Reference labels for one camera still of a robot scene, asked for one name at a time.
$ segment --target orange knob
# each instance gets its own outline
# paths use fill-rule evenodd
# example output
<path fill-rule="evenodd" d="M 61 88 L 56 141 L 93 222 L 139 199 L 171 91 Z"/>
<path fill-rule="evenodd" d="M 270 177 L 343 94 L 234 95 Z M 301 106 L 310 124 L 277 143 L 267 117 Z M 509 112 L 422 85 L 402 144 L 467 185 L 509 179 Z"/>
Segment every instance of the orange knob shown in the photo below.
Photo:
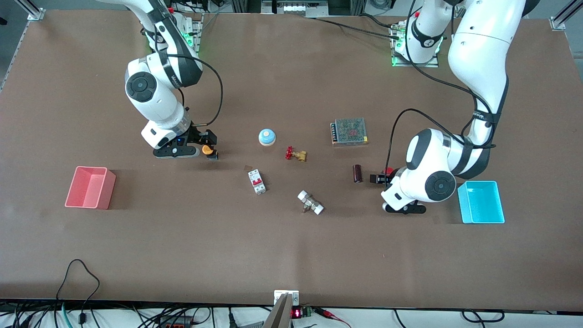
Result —
<path fill-rule="evenodd" d="M 204 146 L 202 146 L 202 153 L 203 153 L 203 154 L 205 154 L 205 155 L 211 155 L 211 154 L 213 154 L 213 151 L 214 151 L 214 150 L 212 150 L 212 149 L 211 149 L 209 146 L 207 146 L 207 145 L 204 145 Z"/>

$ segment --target white circuit breaker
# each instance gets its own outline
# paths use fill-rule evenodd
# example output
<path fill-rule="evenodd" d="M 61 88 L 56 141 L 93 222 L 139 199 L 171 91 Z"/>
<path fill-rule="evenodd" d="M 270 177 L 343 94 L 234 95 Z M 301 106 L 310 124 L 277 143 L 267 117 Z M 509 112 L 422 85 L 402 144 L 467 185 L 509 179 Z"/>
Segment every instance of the white circuit breaker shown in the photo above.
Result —
<path fill-rule="evenodd" d="M 261 179 L 259 170 L 249 172 L 249 180 L 251 181 L 251 185 L 255 189 L 256 194 L 259 195 L 265 192 L 265 185 L 263 184 L 263 179 Z"/>

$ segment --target cylindrical capacitor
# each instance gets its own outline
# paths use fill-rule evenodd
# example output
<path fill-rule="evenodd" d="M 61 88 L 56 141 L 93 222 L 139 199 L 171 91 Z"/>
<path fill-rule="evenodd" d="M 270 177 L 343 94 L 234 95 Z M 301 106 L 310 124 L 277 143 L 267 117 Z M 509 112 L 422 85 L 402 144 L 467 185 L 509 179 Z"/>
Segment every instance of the cylindrical capacitor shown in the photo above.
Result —
<path fill-rule="evenodd" d="M 354 177 L 354 183 L 363 181 L 363 172 L 360 165 L 356 164 L 352 166 L 352 176 Z"/>

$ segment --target white robotic arm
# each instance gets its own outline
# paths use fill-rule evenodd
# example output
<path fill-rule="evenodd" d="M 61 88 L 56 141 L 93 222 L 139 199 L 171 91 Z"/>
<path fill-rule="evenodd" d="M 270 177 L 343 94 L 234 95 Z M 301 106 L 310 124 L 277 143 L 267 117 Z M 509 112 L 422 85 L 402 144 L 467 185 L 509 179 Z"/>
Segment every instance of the white robotic arm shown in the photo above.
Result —
<path fill-rule="evenodd" d="M 408 53 L 424 63 L 435 53 L 457 0 L 426 0 L 419 17 L 407 23 Z M 471 179 L 483 172 L 508 89 L 506 54 L 518 28 L 525 0 L 468 1 L 452 40 L 449 66 L 455 76 L 481 97 L 468 135 L 449 136 L 425 129 L 409 144 L 406 166 L 392 174 L 381 193 L 383 209 L 397 212 L 416 200 L 434 203 L 455 191 L 454 176 Z M 405 58 L 409 58 L 402 47 Z"/>
<path fill-rule="evenodd" d="M 200 133 L 172 89 L 196 84 L 202 65 L 176 25 L 181 14 L 171 14 L 161 0 L 98 0 L 124 5 L 140 20 L 154 53 L 131 61 L 125 74 L 125 92 L 130 102 L 149 121 L 142 130 L 157 157 L 193 157 L 207 146 L 209 159 L 216 159 L 216 136 Z"/>

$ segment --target red plastic bin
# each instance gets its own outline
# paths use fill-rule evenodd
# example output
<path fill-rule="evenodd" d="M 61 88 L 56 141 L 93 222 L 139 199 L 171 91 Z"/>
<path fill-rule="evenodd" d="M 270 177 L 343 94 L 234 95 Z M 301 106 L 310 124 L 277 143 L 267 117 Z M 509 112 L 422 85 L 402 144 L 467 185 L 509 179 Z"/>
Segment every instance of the red plastic bin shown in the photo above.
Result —
<path fill-rule="evenodd" d="M 77 166 L 65 207 L 107 210 L 114 184 L 115 174 L 107 168 Z"/>

